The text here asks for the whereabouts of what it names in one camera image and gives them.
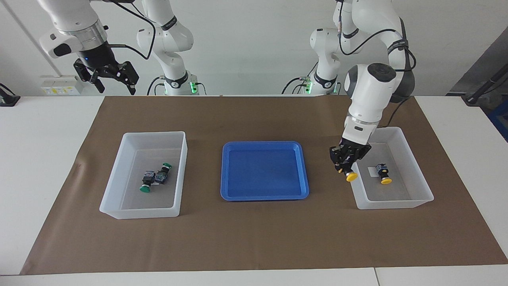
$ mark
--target white table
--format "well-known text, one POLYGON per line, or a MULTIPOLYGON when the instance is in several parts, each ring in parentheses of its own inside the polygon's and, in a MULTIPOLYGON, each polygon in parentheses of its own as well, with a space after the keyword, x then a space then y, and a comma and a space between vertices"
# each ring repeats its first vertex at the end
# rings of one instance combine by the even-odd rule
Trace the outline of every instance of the white table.
MULTIPOLYGON (((103 97, 24 97, 14 108, 0 109, 0 275, 16 275, 21 270, 102 100, 103 97)), ((508 144, 479 108, 465 106, 460 98, 419 97, 417 101, 499 245, 505 254, 508 253, 508 144)), ((147 282, 174 282, 175 285, 503 285, 508 284, 508 266, 0 277, 0 285, 139 285, 147 282)))

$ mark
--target green cap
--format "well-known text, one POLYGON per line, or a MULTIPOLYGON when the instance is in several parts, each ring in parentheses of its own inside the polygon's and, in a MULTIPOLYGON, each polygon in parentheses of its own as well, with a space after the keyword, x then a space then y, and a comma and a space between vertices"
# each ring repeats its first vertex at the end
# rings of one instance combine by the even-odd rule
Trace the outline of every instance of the green cap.
POLYGON ((149 193, 150 192, 150 187, 148 187, 147 185, 143 185, 143 186, 141 186, 141 188, 139 188, 139 190, 144 192, 144 193, 149 193))

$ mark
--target white power strip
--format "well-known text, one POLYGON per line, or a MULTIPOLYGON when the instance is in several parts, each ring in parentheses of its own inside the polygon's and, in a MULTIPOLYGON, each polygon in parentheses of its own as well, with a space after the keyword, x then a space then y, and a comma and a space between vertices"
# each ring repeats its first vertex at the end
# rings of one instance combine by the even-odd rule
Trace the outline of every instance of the white power strip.
POLYGON ((81 95, 83 85, 73 76, 44 78, 41 85, 44 94, 55 95, 81 95))

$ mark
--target yellow cap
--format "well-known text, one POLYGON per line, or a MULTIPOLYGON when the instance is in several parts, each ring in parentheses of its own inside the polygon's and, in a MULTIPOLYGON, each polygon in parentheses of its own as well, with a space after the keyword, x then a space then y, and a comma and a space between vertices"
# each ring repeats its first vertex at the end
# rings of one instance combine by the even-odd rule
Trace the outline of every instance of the yellow cap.
POLYGON ((392 179, 390 179, 390 178, 384 178, 384 179, 382 179, 382 180, 381 180, 381 183, 382 183, 383 185, 388 185, 388 184, 390 184, 391 182, 392 182, 392 179))
POLYGON ((349 175, 346 177, 346 181, 348 182, 352 182, 354 180, 356 180, 356 178, 358 178, 358 174, 355 173, 355 172, 351 172, 349 173, 349 175))

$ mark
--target brown table mat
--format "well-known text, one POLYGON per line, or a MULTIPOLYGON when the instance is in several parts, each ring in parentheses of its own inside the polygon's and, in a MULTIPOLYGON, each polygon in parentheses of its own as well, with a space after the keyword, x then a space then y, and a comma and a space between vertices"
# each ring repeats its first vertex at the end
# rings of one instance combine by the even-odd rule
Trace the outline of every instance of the brown table mat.
POLYGON ((336 96, 106 97, 21 274, 507 264, 414 99, 392 125, 404 131, 435 200, 356 208, 328 153, 349 104, 336 96), (122 135, 179 130, 188 144, 180 216, 117 220, 99 212, 122 135), (224 201, 222 147, 237 140, 298 141, 309 197, 224 201))

